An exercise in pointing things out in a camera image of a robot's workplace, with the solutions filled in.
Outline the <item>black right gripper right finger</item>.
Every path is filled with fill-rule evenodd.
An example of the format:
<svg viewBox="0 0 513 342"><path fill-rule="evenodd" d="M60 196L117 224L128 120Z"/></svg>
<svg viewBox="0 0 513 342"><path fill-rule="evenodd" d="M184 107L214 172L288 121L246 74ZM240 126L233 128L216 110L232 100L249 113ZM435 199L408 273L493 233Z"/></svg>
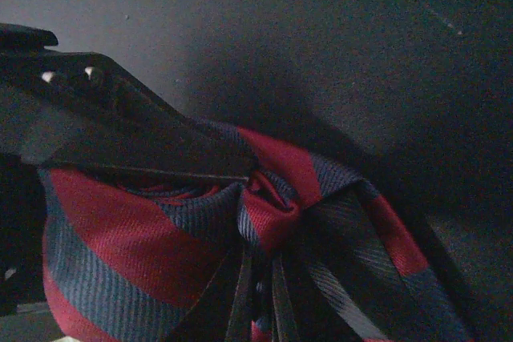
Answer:
<svg viewBox="0 0 513 342"><path fill-rule="evenodd" d="M291 253L273 261L273 306L279 341L347 341L348 328Z"/></svg>

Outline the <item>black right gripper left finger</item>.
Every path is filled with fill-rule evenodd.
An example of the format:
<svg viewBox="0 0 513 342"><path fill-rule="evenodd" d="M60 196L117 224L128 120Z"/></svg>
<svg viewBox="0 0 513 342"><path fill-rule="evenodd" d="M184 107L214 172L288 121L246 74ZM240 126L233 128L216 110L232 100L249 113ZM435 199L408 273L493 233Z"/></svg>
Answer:
<svg viewBox="0 0 513 342"><path fill-rule="evenodd" d="M201 297L164 341L249 341L252 260L245 246L231 249Z"/></svg>

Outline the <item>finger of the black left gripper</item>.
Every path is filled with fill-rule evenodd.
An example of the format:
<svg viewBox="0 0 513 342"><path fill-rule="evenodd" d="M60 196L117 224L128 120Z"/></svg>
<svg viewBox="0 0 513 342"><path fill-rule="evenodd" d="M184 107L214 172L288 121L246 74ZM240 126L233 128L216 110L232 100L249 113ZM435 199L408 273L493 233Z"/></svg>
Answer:
<svg viewBox="0 0 513 342"><path fill-rule="evenodd" d="M256 160L173 109L113 59L1 26L1 151L40 167L245 182Z"/></svg>

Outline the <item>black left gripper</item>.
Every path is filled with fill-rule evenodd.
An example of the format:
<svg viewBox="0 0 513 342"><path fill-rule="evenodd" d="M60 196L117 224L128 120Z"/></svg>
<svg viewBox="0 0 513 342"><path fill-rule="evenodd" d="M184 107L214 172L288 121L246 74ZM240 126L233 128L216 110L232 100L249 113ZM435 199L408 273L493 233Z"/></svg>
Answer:
<svg viewBox="0 0 513 342"><path fill-rule="evenodd" d="M1 315L43 302L42 233L46 200L35 167L1 155Z"/></svg>

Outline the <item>red navy striped tie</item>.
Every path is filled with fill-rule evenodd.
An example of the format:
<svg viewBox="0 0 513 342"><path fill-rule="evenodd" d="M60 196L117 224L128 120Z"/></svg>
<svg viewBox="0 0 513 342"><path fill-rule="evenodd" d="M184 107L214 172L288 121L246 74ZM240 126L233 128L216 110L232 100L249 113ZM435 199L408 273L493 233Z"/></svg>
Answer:
<svg viewBox="0 0 513 342"><path fill-rule="evenodd" d="M46 299L79 341L164 341L222 259L252 260L251 340L279 341L273 261L291 253L348 328L347 341L469 341L446 289L381 193L356 171L215 123L256 155L247 183L173 185L41 170Z"/></svg>

